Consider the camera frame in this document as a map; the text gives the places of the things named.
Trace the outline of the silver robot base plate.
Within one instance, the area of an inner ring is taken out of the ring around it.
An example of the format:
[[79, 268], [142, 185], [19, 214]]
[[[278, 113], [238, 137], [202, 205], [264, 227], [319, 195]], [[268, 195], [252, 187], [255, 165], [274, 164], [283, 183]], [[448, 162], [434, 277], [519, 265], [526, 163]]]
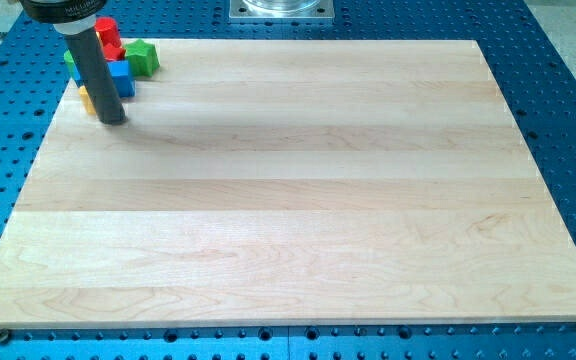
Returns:
[[229, 0], [231, 20], [302, 20], [335, 16], [333, 0]]

